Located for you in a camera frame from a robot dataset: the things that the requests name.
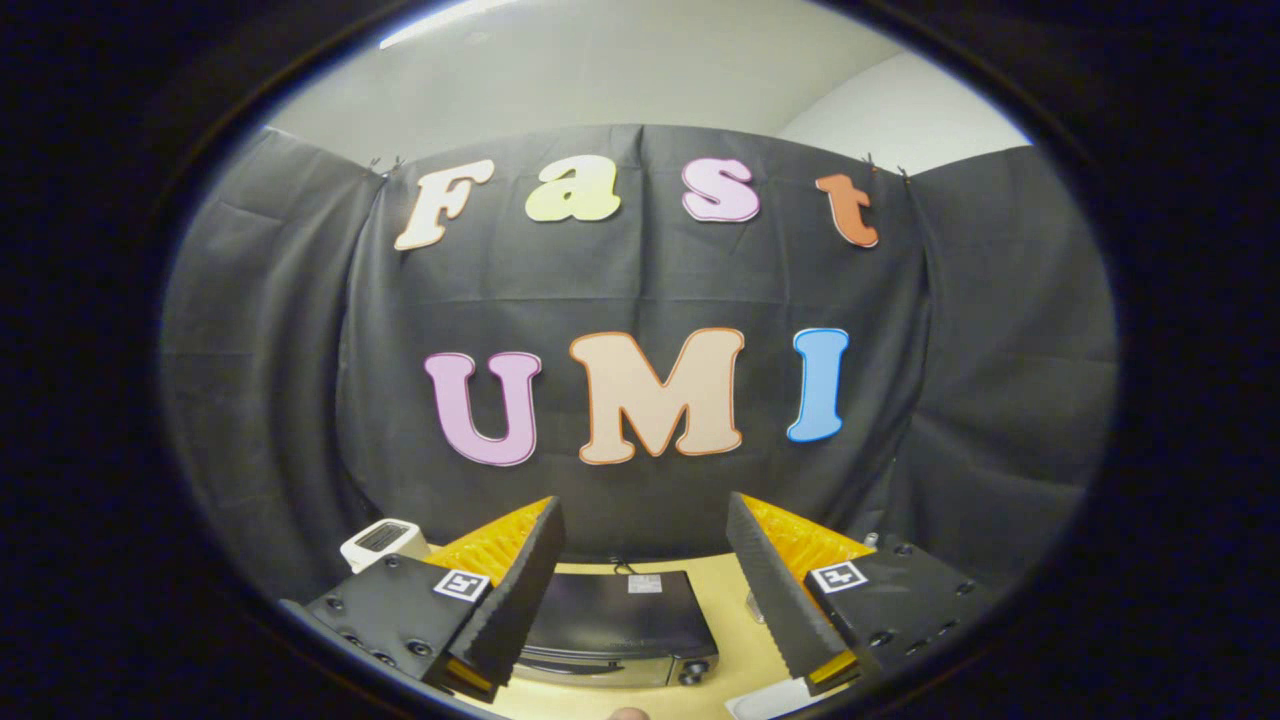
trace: white device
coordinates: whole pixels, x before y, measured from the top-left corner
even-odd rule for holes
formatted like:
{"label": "white device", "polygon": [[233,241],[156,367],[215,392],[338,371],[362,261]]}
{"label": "white device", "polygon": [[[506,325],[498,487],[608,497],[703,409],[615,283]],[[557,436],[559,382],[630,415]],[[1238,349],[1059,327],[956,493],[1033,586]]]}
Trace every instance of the white device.
{"label": "white device", "polygon": [[393,552],[421,560],[431,553],[431,548],[426,546],[421,528],[394,518],[384,518],[342,543],[342,556],[347,559],[352,573],[360,573],[379,557]]}
{"label": "white device", "polygon": [[841,689],[844,688],[837,687],[818,697],[809,697],[809,689],[804,684],[804,678],[796,678],[730,698],[724,701],[724,707],[735,720],[772,720],[780,715],[795,712],[801,707],[809,707]]}

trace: letter i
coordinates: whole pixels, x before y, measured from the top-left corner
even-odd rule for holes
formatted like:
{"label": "letter i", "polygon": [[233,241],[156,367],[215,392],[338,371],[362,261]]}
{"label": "letter i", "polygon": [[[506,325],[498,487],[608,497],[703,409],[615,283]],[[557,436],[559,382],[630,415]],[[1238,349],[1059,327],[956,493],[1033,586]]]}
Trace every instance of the letter i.
{"label": "letter i", "polygon": [[804,359],[800,416],[787,428],[791,442],[831,437],[844,427],[836,414],[840,388],[840,357],[849,347],[849,333],[836,328],[810,328],[796,333],[796,352]]}

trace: black cloth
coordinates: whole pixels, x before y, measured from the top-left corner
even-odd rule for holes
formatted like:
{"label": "black cloth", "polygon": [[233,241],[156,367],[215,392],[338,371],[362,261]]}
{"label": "black cloth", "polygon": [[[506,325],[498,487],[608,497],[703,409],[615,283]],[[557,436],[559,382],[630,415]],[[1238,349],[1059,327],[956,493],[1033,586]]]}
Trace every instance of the black cloth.
{"label": "black cloth", "polygon": [[271,596],[349,573],[338,543],[378,515],[338,457],[338,328],[383,178],[288,135],[228,161],[172,269],[161,388],[193,498]]}
{"label": "black cloth", "polygon": [[[527,218],[539,170],[582,154],[617,163],[621,209]],[[759,214],[694,220],[680,173],[696,158],[745,163]],[[444,220],[444,238],[394,250],[417,179],[481,159],[494,177]],[[759,136],[612,126],[457,149],[384,181],[266,129],[229,167],[174,266],[165,395],[198,502],[270,594],[335,584],[338,546],[376,516],[447,542],[547,495],[563,498],[566,559],[724,552],[730,491],[852,537],[902,534],[998,582],[1047,547],[1101,456],[1116,368],[1105,268],[1034,149],[908,184]],[[813,184],[833,173],[870,196],[876,247],[836,232]],[[631,333],[664,378],[708,327],[745,336],[742,445],[652,457],[637,443],[623,464],[579,460],[586,377],[570,342]],[[844,429],[795,443],[792,337],[813,327],[850,336]],[[541,357],[530,460],[495,468],[448,446],[422,369],[445,351],[475,360],[472,411],[490,437],[506,424],[489,356]]]}

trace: wooden table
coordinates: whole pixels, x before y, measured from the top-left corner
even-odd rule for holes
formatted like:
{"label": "wooden table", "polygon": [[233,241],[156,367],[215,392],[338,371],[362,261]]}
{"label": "wooden table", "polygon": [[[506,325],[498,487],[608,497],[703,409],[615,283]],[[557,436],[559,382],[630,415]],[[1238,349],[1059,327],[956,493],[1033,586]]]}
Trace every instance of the wooden table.
{"label": "wooden table", "polygon": [[[746,609],[746,578],[732,553],[636,562],[636,573],[685,570],[719,647],[719,664],[699,685],[581,688],[512,678],[493,705],[460,698],[515,720],[605,720],[620,707],[639,707],[652,720],[731,719],[724,701],[788,679],[768,628]],[[562,562],[559,573],[612,573],[612,565]]]}

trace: white ceiling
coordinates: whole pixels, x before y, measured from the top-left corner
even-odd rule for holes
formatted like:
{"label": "white ceiling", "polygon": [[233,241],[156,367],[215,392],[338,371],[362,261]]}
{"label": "white ceiling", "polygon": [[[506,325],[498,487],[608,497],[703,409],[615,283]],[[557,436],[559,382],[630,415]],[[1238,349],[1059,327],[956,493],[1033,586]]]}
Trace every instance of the white ceiling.
{"label": "white ceiling", "polygon": [[774,136],[900,51],[804,0],[516,0],[357,54],[269,123],[379,169],[575,124]]}

